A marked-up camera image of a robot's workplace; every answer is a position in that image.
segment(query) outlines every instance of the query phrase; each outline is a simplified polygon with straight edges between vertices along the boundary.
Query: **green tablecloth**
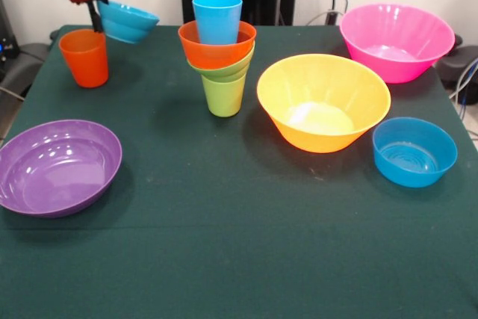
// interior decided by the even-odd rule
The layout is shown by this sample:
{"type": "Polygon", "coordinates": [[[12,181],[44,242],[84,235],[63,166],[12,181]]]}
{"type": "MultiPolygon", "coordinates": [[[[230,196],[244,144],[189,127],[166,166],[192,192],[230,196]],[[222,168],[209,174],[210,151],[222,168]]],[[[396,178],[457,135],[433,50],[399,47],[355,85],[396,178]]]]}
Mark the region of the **green tablecloth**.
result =
{"type": "Polygon", "coordinates": [[[278,59],[347,55],[337,28],[259,27],[230,119],[209,114],[176,31],[108,41],[111,77],[94,90],[50,54],[10,136],[93,120],[124,158],[77,215],[0,211],[1,319],[478,318],[478,155],[433,69],[390,86],[388,116],[437,123],[459,160],[413,190],[377,172],[370,132],[335,154],[301,152],[259,107],[258,77],[278,59]]]}

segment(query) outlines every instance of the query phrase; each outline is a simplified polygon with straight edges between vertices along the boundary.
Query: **stacked cups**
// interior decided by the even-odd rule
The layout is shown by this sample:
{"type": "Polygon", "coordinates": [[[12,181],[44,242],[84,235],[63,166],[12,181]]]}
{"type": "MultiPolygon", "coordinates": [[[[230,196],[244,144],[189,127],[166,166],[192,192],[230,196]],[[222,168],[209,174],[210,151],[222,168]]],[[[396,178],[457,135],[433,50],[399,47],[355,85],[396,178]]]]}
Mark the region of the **stacked cups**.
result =
{"type": "Polygon", "coordinates": [[[255,28],[240,21],[242,0],[193,0],[193,8],[196,20],[178,31],[187,62],[201,75],[209,111],[234,116],[254,54],[255,28]]]}

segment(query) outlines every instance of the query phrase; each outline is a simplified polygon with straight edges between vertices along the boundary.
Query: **cup rim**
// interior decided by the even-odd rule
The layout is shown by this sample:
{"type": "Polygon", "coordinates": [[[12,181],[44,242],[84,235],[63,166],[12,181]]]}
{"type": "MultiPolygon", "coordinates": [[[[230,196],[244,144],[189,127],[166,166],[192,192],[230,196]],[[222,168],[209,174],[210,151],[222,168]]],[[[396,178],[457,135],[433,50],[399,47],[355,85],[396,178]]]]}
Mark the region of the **cup rim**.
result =
{"type": "Polygon", "coordinates": [[[243,1],[242,0],[235,0],[237,1],[236,4],[233,4],[233,5],[228,5],[226,7],[212,7],[210,5],[203,5],[203,4],[198,4],[197,3],[197,0],[193,0],[193,5],[195,7],[203,7],[203,8],[208,8],[208,9],[232,9],[233,7],[238,7],[240,5],[242,5],[243,1]]]}
{"type": "Polygon", "coordinates": [[[182,30],[183,30],[186,26],[191,26],[193,23],[196,23],[196,24],[197,24],[197,21],[196,21],[196,20],[192,20],[192,21],[190,21],[190,22],[187,22],[187,23],[181,25],[181,26],[179,27],[179,29],[178,29],[179,38],[180,38],[182,41],[185,41],[186,43],[191,44],[191,45],[193,45],[193,46],[211,46],[213,49],[214,49],[214,48],[215,48],[215,49],[220,49],[221,47],[224,48],[224,49],[227,49],[228,47],[234,47],[234,46],[237,46],[237,45],[239,45],[239,44],[247,43],[247,42],[249,42],[249,41],[255,41],[255,37],[256,37],[256,35],[257,35],[257,29],[256,29],[253,25],[249,24],[248,22],[243,22],[243,21],[241,20],[241,21],[239,21],[239,31],[240,31],[240,26],[241,26],[241,25],[242,25],[242,26],[246,26],[246,27],[247,27],[249,30],[251,30],[251,32],[253,33],[249,39],[243,40],[243,41],[241,41],[241,42],[239,42],[239,43],[233,43],[233,44],[223,44],[223,45],[218,45],[218,44],[203,44],[203,43],[201,43],[201,42],[199,42],[199,41],[197,41],[197,42],[196,42],[196,41],[192,41],[192,40],[186,38],[186,37],[182,34],[182,30]]]}
{"type": "Polygon", "coordinates": [[[60,40],[58,41],[58,47],[60,48],[60,50],[62,52],[66,52],[68,54],[87,54],[88,52],[94,52],[96,51],[97,49],[99,49],[100,47],[102,47],[102,45],[106,42],[106,37],[105,37],[105,34],[104,33],[96,33],[93,29],[89,29],[89,28],[83,28],[83,29],[77,29],[77,30],[73,30],[73,31],[69,31],[68,33],[66,33],[65,35],[63,35],[60,40]],[[66,37],[68,37],[69,35],[73,35],[74,33],[88,33],[88,34],[98,34],[99,35],[99,41],[98,43],[91,49],[88,49],[88,50],[84,50],[84,51],[80,51],[80,52],[77,52],[77,51],[74,51],[74,50],[69,50],[69,49],[66,49],[63,45],[63,42],[65,41],[66,37]]]}

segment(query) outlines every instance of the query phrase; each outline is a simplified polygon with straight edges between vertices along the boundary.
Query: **plastic bowl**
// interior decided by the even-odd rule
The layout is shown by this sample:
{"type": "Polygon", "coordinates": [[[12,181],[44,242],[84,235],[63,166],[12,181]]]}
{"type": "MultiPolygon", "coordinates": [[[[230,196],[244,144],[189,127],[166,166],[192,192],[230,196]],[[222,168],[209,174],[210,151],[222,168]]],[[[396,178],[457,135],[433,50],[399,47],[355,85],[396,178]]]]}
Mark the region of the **plastic bowl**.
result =
{"type": "Polygon", "coordinates": [[[390,92],[372,70],[334,55],[285,58],[259,78],[259,102],[282,136],[309,152],[349,146],[388,113],[390,92]]]}
{"type": "Polygon", "coordinates": [[[98,1],[98,9],[105,34],[124,43],[139,43],[159,22],[154,14],[115,1],[98,1]]]}
{"type": "Polygon", "coordinates": [[[118,137],[91,121],[30,128],[0,149],[0,205],[33,217],[62,217],[94,203],[120,168],[118,137]]]}
{"type": "Polygon", "coordinates": [[[373,154],[384,177],[402,186],[422,188],[437,182],[455,164],[458,149],[437,125],[395,117],[373,132],[373,154]]]}
{"type": "Polygon", "coordinates": [[[232,64],[231,66],[223,67],[222,69],[217,69],[217,70],[200,69],[199,67],[194,67],[193,65],[191,65],[189,61],[188,63],[199,74],[201,74],[202,76],[205,76],[211,81],[215,81],[215,82],[235,81],[247,73],[250,62],[252,60],[252,56],[254,55],[254,48],[255,48],[255,43],[252,44],[251,51],[242,60],[239,60],[237,63],[232,64]]]}
{"type": "Polygon", "coordinates": [[[340,30],[351,58],[389,84],[416,79],[455,43],[446,22],[399,4],[357,7],[344,15],[340,30]]]}
{"type": "Polygon", "coordinates": [[[238,42],[230,45],[201,44],[197,32],[196,21],[187,22],[178,30],[187,60],[200,69],[221,69],[237,63],[251,50],[255,41],[255,28],[240,22],[238,42]]]}

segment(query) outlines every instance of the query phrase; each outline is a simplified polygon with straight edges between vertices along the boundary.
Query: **bowl rim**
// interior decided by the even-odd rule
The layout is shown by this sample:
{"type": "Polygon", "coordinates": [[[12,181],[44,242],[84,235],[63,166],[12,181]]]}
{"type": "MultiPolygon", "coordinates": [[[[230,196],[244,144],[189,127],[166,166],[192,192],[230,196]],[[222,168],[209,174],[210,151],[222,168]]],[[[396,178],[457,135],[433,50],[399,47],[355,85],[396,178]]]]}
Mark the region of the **bowl rim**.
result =
{"type": "Polygon", "coordinates": [[[179,38],[181,39],[181,41],[184,41],[187,44],[190,44],[192,46],[207,46],[207,47],[210,46],[212,49],[233,49],[236,46],[244,45],[248,42],[255,41],[255,37],[257,35],[257,29],[255,28],[254,25],[251,25],[248,22],[244,22],[244,21],[241,20],[241,21],[239,21],[239,31],[240,31],[240,26],[241,25],[246,26],[248,29],[252,29],[253,34],[249,39],[243,40],[239,43],[233,43],[233,44],[223,44],[223,45],[220,45],[220,44],[203,44],[203,43],[200,43],[200,42],[189,40],[188,38],[184,37],[183,34],[181,33],[181,31],[182,31],[182,29],[184,29],[184,27],[186,27],[187,25],[191,26],[193,23],[196,24],[197,21],[196,20],[191,20],[190,22],[186,22],[185,24],[181,25],[178,28],[178,35],[179,35],[179,38]]]}
{"type": "Polygon", "coordinates": [[[287,126],[288,128],[292,128],[296,131],[300,131],[300,132],[304,132],[304,133],[307,133],[307,134],[315,134],[315,135],[319,135],[319,136],[328,136],[328,137],[343,137],[343,136],[350,136],[350,135],[354,135],[354,134],[362,134],[366,131],[368,131],[369,129],[373,128],[376,124],[380,123],[380,121],[382,121],[385,116],[387,116],[388,112],[390,111],[390,107],[391,107],[391,95],[390,95],[390,90],[388,89],[388,86],[387,84],[383,81],[383,79],[376,73],[374,72],[373,70],[371,70],[370,68],[366,67],[365,65],[362,65],[360,64],[359,62],[357,61],[354,61],[354,60],[351,60],[349,58],[344,58],[342,56],[338,56],[338,55],[332,55],[332,54],[300,54],[300,55],[294,55],[294,56],[289,56],[287,58],[283,58],[275,63],[273,63],[272,65],[270,65],[268,68],[265,69],[265,71],[263,71],[263,73],[261,74],[261,76],[259,77],[259,80],[258,80],[258,83],[257,83],[257,87],[256,87],[256,93],[257,93],[257,97],[258,97],[258,100],[259,100],[259,103],[261,104],[262,108],[269,114],[269,116],[274,120],[274,121],[277,121],[278,123],[281,123],[282,125],[284,126],[287,126]],[[354,129],[354,131],[351,131],[351,132],[347,132],[346,134],[324,134],[324,133],[321,133],[321,132],[313,132],[313,131],[304,131],[303,129],[301,128],[297,128],[296,126],[291,126],[289,125],[288,123],[285,123],[283,122],[282,120],[279,120],[277,117],[273,116],[270,111],[267,109],[267,106],[261,101],[261,95],[259,93],[259,86],[260,86],[260,83],[261,83],[261,79],[263,78],[264,74],[270,69],[272,68],[273,66],[278,66],[279,63],[281,63],[282,61],[289,61],[289,59],[293,59],[293,58],[304,58],[304,57],[314,57],[314,58],[337,58],[337,59],[340,59],[341,61],[344,61],[344,62],[348,62],[349,64],[352,64],[354,66],[357,66],[357,67],[361,67],[362,69],[364,69],[365,71],[369,72],[376,80],[377,80],[377,83],[380,84],[380,86],[383,87],[383,89],[385,90],[385,94],[387,95],[387,105],[386,105],[386,109],[383,111],[383,115],[380,116],[376,121],[374,121],[373,123],[371,123],[370,125],[368,126],[365,126],[365,127],[361,127],[360,129],[354,129]]]}
{"type": "Polygon", "coordinates": [[[420,64],[420,63],[426,63],[426,62],[429,62],[429,61],[436,61],[438,60],[439,58],[442,58],[443,56],[445,56],[446,54],[448,54],[448,52],[450,52],[450,50],[453,48],[453,44],[455,43],[455,31],[453,31],[453,29],[448,25],[447,22],[445,22],[440,16],[428,11],[428,10],[424,10],[424,9],[420,9],[419,7],[414,7],[413,5],[408,5],[408,4],[401,4],[401,3],[381,3],[381,2],[375,2],[375,3],[369,3],[369,4],[364,4],[364,5],[361,5],[361,6],[358,6],[358,7],[354,7],[353,9],[347,11],[343,16],[342,16],[342,19],[341,19],[341,23],[339,25],[339,28],[340,28],[340,31],[341,31],[341,35],[342,37],[352,46],[354,46],[355,48],[357,48],[358,50],[360,50],[361,52],[364,52],[365,54],[369,55],[369,56],[372,56],[374,58],[377,58],[377,59],[382,59],[382,60],[386,60],[386,61],[391,61],[391,62],[394,62],[394,63],[399,63],[399,64],[420,64]],[[451,34],[451,41],[450,41],[450,46],[447,47],[447,50],[446,51],[442,51],[440,52],[438,55],[436,56],[432,56],[432,57],[429,57],[429,58],[424,58],[424,59],[417,59],[417,60],[397,60],[397,59],[390,59],[390,58],[384,58],[384,57],[379,57],[375,54],[372,54],[366,50],[364,50],[361,46],[358,46],[357,44],[355,44],[353,41],[351,41],[349,39],[349,37],[346,36],[346,34],[344,33],[344,29],[343,29],[343,24],[344,24],[344,20],[350,16],[350,14],[353,14],[355,13],[356,11],[360,11],[362,9],[365,9],[367,7],[378,7],[378,6],[392,6],[392,7],[399,7],[399,8],[408,8],[408,9],[413,9],[413,10],[417,10],[421,13],[424,13],[424,14],[427,14],[435,19],[437,19],[439,22],[441,22],[445,28],[450,32],[451,34]]]}
{"type": "Polygon", "coordinates": [[[385,121],[382,121],[382,123],[380,123],[374,130],[373,130],[373,134],[372,134],[372,144],[373,144],[373,150],[376,152],[376,153],[379,153],[380,154],[380,157],[383,158],[388,164],[390,164],[391,166],[395,167],[395,168],[399,168],[400,170],[402,171],[405,171],[407,173],[413,173],[415,175],[436,175],[436,174],[441,174],[441,173],[446,173],[451,167],[453,167],[453,165],[456,163],[456,161],[458,160],[458,147],[456,145],[456,142],[455,140],[453,139],[453,137],[450,136],[450,134],[448,132],[446,132],[445,130],[443,130],[440,126],[430,122],[430,121],[426,121],[426,120],[423,120],[423,119],[419,119],[417,117],[407,117],[407,116],[403,116],[403,117],[392,117],[390,119],[386,119],[385,121]],[[441,170],[438,170],[438,171],[434,171],[434,172],[428,172],[428,173],[424,173],[424,172],[420,172],[420,171],[415,171],[415,170],[410,170],[410,169],[407,169],[407,168],[403,168],[401,166],[398,166],[397,164],[395,164],[394,162],[390,161],[388,158],[382,156],[382,153],[380,152],[378,146],[376,145],[376,136],[377,136],[377,131],[380,130],[381,126],[383,126],[384,124],[386,123],[392,123],[392,122],[396,122],[396,121],[414,121],[416,123],[422,123],[422,124],[427,124],[428,126],[432,126],[433,128],[435,129],[438,129],[445,137],[447,137],[448,139],[451,140],[451,143],[453,144],[453,150],[454,150],[454,156],[453,156],[453,160],[451,161],[450,165],[449,166],[446,166],[445,168],[441,169],[441,170]]]}
{"type": "Polygon", "coordinates": [[[207,73],[210,73],[212,72],[214,74],[214,72],[216,71],[226,71],[234,66],[237,66],[239,65],[239,63],[241,62],[245,62],[246,61],[246,58],[248,57],[251,57],[249,60],[252,60],[252,56],[254,56],[254,51],[255,51],[255,41],[254,43],[252,43],[252,48],[249,50],[249,52],[246,54],[246,56],[244,56],[242,59],[240,59],[239,61],[236,61],[235,63],[233,63],[232,65],[229,65],[229,66],[226,66],[226,67],[220,67],[219,69],[201,69],[200,67],[196,67],[194,66],[193,64],[190,63],[190,61],[188,59],[186,59],[187,63],[189,64],[189,66],[191,66],[194,70],[196,70],[197,72],[207,72],[207,73]]]}
{"type": "Polygon", "coordinates": [[[109,8],[112,10],[119,10],[128,14],[131,14],[133,16],[139,16],[140,18],[143,18],[146,20],[155,20],[156,22],[159,22],[159,16],[157,16],[156,14],[150,13],[148,11],[145,11],[143,9],[140,9],[138,7],[132,7],[131,5],[123,4],[118,1],[112,1],[112,0],[109,0],[108,4],[104,3],[101,0],[98,0],[97,2],[98,2],[98,9],[99,9],[100,15],[101,15],[102,9],[109,8]]]}
{"type": "Polygon", "coordinates": [[[118,145],[118,149],[119,149],[118,162],[117,162],[115,168],[113,169],[113,172],[111,173],[111,176],[109,176],[108,179],[105,180],[105,183],[103,184],[103,186],[100,189],[98,189],[95,193],[91,194],[90,196],[88,196],[86,198],[83,198],[83,199],[77,201],[77,203],[75,203],[74,205],[68,205],[67,207],[64,207],[64,208],[57,208],[54,211],[45,211],[45,212],[19,211],[15,208],[10,208],[9,206],[5,205],[2,201],[0,201],[0,205],[2,207],[6,208],[10,211],[13,211],[13,212],[16,212],[16,213],[19,213],[19,214],[25,214],[25,215],[28,215],[28,216],[48,217],[48,216],[52,216],[52,215],[55,215],[55,214],[62,213],[64,211],[68,211],[70,208],[75,208],[75,207],[79,206],[80,204],[82,204],[84,202],[87,202],[89,199],[92,199],[95,196],[98,196],[102,191],[105,190],[105,188],[107,188],[110,185],[110,183],[113,181],[114,177],[117,175],[117,172],[118,172],[118,170],[121,166],[122,146],[121,146],[120,139],[114,134],[114,132],[112,132],[108,127],[106,127],[106,126],[104,126],[100,123],[95,123],[94,121],[80,120],[80,119],[63,119],[63,120],[48,121],[47,123],[41,123],[39,125],[27,128],[26,130],[20,132],[16,136],[9,139],[9,141],[0,148],[0,154],[4,151],[4,149],[6,149],[10,146],[13,146],[12,143],[14,144],[15,140],[18,140],[18,138],[20,138],[21,136],[24,136],[25,134],[27,134],[27,133],[35,130],[35,129],[42,128],[42,127],[47,127],[47,126],[50,126],[50,125],[56,124],[56,123],[70,123],[70,122],[86,123],[86,124],[98,126],[100,128],[103,128],[107,133],[109,133],[109,135],[111,135],[114,142],[118,145]]]}

